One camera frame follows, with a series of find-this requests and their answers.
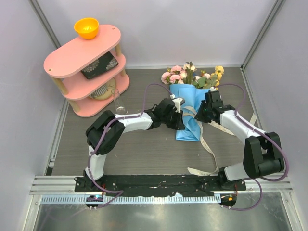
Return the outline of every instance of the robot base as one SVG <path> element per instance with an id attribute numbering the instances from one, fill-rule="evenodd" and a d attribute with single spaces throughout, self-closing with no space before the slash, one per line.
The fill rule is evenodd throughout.
<path id="1" fill-rule="evenodd" d="M 75 178 L 75 192 L 100 193 L 93 182 L 84 172 L 84 177 Z M 104 175 L 96 181 L 103 188 L 119 191 L 123 190 L 122 196 L 154 196 L 166 197 L 179 193 L 182 196 L 211 196 L 214 191 L 245 191 L 246 185 L 243 180 L 229 182 L 221 185 L 218 176 L 199 177 L 195 175 Z"/>

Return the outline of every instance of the white wall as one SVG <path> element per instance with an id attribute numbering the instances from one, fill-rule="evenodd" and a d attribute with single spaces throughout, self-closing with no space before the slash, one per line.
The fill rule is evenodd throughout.
<path id="1" fill-rule="evenodd" d="M 95 17 L 122 32 L 127 66 L 240 65 L 275 0 L 38 0 L 61 44 Z"/>
<path id="2" fill-rule="evenodd" d="M 0 224 L 21 230 L 35 175 L 47 164 L 63 97 L 44 72 L 54 50 L 26 0 L 0 7 Z"/>
<path id="3" fill-rule="evenodd" d="M 308 220 L 308 2 L 287 0 L 247 67 L 262 125 L 276 131 Z"/>

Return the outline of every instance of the pink shelf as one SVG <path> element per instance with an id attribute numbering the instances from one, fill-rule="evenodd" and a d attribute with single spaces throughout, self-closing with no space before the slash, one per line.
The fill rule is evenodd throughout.
<path id="1" fill-rule="evenodd" d="M 119 89 L 120 94 L 124 92 L 129 86 L 128 75 L 121 76 L 120 74 L 115 76 L 116 88 Z M 76 101 L 80 107 L 80 111 L 75 113 L 80 117 L 91 117 L 97 114 L 100 110 L 106 107 L 110 102 L 113 101 L 113 97 L 109 97 L 106 100 L 93 100 L 85 98 L 83 100 Z"/>
<path id="2" fill-rule="evenodd" d="M 122 54 L 117 57 L 115 51 L 111 51 L 111 53 L 119 62 L 118 66 L 93 79 L 86 79 L 81 72 L 77 72 L 77 74 L 69 78 L 65 78 L 63 83 L 68 89 L 68 94 L 63 96 L 69 100 L 82 100 L 101 87 L 116 74 L 120 73 L 125 67 L 125 56 Z"/>
<path id="3" fill-rule="evenodd" d="M 70 77 L 115 47 L 120 39 L 118 28 L 100 25 L 99 34 L 94 39 L 77 37 L 48 55 L 44 69 L 54 78 Z"/>

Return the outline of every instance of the gray floor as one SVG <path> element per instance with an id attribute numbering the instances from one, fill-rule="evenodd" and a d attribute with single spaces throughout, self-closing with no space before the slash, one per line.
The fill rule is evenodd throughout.
<path id="1" fill-rule="evenodd" d="M 206 68 L 208 73 L 213 68 Z M 142 108 L 145 87 L 153 82 L 159 83 L 165 70 L 127 70 L 130 77 L 129 88 L 121 95 L 128 113 L 136 113 Z M 245 87 L 240 68 L 225 68 L 221 83 L 237 83 Z M 236 87 L 224 86 L 219 89 L 224 103 L 237 106 L 242 93 Z M 159 103 L 167 92 L 157 86 L 148 90 L 147 107 Z M 115 111 L 114 104 L 105 110 Z M 239 110 L 250 119 L 253 109 L 249 99 Z M 81 175 L 88 158 L 85 131 L 98 115 L 91 118 L 77 116 L 69 107 L 61 141 L 54 164 L 53 175 Z M 232 165 L 243 160 L 244 146 L 239 140 L 218 129 L 204 124 L 204 139 L 217 156 L 218 167 Z M 108 154 L 105 163 L 106 174 L 182 174 L 187 167 L 213 171 L 214 161 L 199 142 L 177 141 L 175 131 L 165 125 L 148 131 L 134 131 L 122 135 L 116 147 Z"/>

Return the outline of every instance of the ruler strip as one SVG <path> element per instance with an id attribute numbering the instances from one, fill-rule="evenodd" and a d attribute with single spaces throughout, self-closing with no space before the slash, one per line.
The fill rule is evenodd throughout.
<path id="1" fill-rule="evenodd" d="M 41 204 L 83 204 L 89 195 L 45 195 L 42 197 Z M 103 196 L 103 202 L 87 202 L 87 204 L 104 204 L 113 197 Z M 183 197 L 180 194 L 168 197 L 118 197 L 113 204 L 192 204 L 192 203 L 220 203 L 220 194 L 214 196 Z"/>

